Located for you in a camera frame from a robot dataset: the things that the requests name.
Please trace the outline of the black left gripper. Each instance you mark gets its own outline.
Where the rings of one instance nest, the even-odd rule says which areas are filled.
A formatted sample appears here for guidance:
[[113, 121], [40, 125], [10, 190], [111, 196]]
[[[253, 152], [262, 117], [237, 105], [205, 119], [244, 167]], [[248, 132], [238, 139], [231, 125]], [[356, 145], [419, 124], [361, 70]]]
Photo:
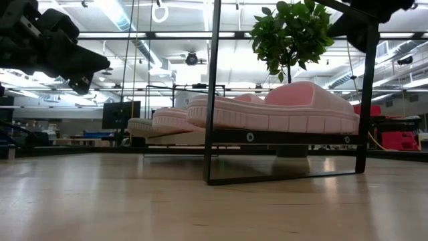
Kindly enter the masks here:
[[87, 94], [93, 75], [110, 67], [106, 56], [78, 45], [80, 31], [68, 15], [55, 9], [41, 14], [34, 8], [24, 8], [19, 20], [39, 51], [37, 64], [42, 71], [68, 80], [78, 94]]

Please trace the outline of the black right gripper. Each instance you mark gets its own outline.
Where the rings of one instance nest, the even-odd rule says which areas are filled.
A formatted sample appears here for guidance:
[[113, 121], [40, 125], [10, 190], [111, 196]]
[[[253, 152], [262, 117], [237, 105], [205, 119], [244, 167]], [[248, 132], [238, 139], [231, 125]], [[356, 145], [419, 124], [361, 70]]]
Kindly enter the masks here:
[[[387, 23], [392, 14], [412, 8], [415, 0], [350, 0], [350, 6], [376, 17], [379, 23]], [[359, 51], [366, 53], [367, 25], [353, 17], [341, 16], [328, 29], [328, 37], [347, 35], [348, 42]]]

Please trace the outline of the grey slide sandal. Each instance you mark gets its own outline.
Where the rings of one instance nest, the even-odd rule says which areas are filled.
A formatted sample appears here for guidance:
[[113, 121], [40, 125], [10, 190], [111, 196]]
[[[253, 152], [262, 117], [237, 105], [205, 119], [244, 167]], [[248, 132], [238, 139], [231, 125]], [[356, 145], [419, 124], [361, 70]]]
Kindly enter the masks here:
[[150, 138], [159, 136], [160, 133], [152, 127], [152, 120], [145, 118], [130, 118], [127, 130], [136, 137]]

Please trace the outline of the pink slide sandal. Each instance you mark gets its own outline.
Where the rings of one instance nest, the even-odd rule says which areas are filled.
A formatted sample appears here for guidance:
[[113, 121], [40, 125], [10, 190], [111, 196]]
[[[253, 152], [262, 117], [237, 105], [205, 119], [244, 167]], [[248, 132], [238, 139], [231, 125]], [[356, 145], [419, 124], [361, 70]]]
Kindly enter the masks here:
[[359, 116], [348, 101], [313, 82], [277, 87], [260, 98], [216, 96], [213, 127], [285, 133], [356, 134]]
[[[207, 118], [207, 95], [190, 99], [187, 108], [161, 108], [154, 112], [152, 126], [162, 134], [204, 131]], [[246, 111], [249, 104], [263, 104], [254, 94], [234, 98], [215, 97], [213, 126], [218, 129], [243, 129], [247, 125]]]

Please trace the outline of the green potted plant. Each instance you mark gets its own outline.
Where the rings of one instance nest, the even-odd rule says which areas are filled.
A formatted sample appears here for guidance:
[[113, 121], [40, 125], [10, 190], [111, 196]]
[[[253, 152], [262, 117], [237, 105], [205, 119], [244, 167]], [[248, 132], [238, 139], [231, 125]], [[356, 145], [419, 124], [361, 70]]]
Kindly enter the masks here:
[[267, 7], [256, 17], [250, 32], [253, 52], [265, 62], [281, 86], [292, 82], [292, 67], [306, 69], [308, 62], [317, 64], [334, 41], [328, 37], [330, 14], [314, 0], [297, 3], [278, 1], [276, 10]]

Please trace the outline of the black monitor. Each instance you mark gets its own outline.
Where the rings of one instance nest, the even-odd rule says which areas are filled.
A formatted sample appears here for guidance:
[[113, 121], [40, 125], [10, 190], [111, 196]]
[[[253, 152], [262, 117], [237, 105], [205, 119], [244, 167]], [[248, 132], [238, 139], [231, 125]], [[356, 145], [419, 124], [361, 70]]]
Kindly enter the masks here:
[[102, 111], [102, 129], [126, 129], [128, 120], [140, 117], [140, 101], [106, 103]]

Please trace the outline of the blue bin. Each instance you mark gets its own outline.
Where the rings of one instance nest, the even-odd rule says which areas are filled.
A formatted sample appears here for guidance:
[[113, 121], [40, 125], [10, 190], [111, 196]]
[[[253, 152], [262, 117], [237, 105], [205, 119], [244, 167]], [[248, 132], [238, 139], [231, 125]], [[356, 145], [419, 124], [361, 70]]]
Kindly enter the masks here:
[[83, 137], [85, 139], [102, 139], [106, 137], [113, 137], [113, 133], [109, 132], [84, 132]]

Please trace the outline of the red storage box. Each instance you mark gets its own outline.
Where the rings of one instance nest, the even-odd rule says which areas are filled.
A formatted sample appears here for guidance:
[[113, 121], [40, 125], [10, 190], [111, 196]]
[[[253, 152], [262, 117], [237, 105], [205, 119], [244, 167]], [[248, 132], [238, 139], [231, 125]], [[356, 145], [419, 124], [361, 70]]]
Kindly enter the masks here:
[[[354, 112], [357, 115], [361, 113], [361, 105], [354, 105]], [[381, 115], [381, 106], [380, 105], [371, 105], [370, 106], [370, 116], [380, 116]]]
[[382, 145], [397, 151], [418, 151], [419, 145], [411, 131], [392, 131], [382, 133]]

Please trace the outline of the white box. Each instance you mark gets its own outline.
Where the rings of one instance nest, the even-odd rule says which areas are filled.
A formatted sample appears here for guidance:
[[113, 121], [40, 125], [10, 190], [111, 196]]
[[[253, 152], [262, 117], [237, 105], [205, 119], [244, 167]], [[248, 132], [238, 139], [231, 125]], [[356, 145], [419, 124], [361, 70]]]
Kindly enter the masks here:
[[190, 101], [199, 95], [203, 95], [203, 93], [178, 91], [175, 94], [175, 108], [188, 109]]

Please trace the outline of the black workbench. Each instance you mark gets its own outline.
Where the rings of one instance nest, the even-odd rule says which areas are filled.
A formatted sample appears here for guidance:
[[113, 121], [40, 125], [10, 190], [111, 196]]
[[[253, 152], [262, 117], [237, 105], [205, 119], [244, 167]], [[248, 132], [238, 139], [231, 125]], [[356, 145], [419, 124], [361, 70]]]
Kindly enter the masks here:
[[369, 121], [368, 148], [383, 151], [396, 151], [386, 149], [382, 145], [382, 133], [392, 131], [411, 131], [419, 145], [419, 124], [421, 119], [418, 116], [389, 117], [389, 116], [372, 116]]

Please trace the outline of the black metal table frame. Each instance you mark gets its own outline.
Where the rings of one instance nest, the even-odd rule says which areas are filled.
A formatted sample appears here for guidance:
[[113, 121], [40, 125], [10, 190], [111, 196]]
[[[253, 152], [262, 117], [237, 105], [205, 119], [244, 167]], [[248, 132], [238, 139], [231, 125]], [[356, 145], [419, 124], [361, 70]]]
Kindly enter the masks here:
[[[43, 157], [54, 155], [77, 155], [83, 153], [125, 153], [159, 155], [202, 155], [204, 149], [196, 148], [120, 148], [120, 147], [36, 147], [21, 149], [0, 147], [0, 160], [21, 157]], [[214, 155], [275, 155], [275, 149], [214, 149]], [[355, 156], [356, 150], [309, 150], [308, 156]], [[368, 158], [394, 159], [428, 163], [428, 152], [420, 151], [377, 151], [368, 150]]]

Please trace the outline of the wooden shelf with black frame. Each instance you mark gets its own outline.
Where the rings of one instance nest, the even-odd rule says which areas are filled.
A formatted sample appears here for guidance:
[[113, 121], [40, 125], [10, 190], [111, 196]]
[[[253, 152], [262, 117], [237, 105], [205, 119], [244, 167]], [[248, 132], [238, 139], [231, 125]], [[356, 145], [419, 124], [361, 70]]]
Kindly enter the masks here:
[[362, 85], [361, 113], [359, 115], [358, 132], [356, 134], [318, 134], [318, 133], [285, 133], [278, 131], [253, 131], [247, 129], [216, 129], [213, 127], [213, 109], [215, 101], [215, 84], [217, 79], [217, 57], [219, 45], [219, 26], [221, 0], [214, 2], [213, 37], [209, 67], [209, 91], [207, 103], [207, 118], [204, 131], [188, 133], [162, 134], [152, 137], [151, 143], [170, 145], [202, 144], [205, 148], [203, 178], [208, 185], [226, 185], [254, 182], [253, 177], [230, 177], [215, 179], [212, 176], [211, 156], [214, 145], [273, 145], [273, 146], [304, 146], [304, 145], [355, 145], [356, 163], [354, 172], [363, 173], [366, 166], [367, 142], [369, 136], [370, 106], [372, 98], [372, 83], [374, 77], [375, 57], [379, 41], [379, 21], [376, 17], [355, 9], [337, 0], [314, 0], [317, 4], [333, 8], [342, 16], [353, 17], [367, 25], [367, 49], [365, 57], [365, 72]]

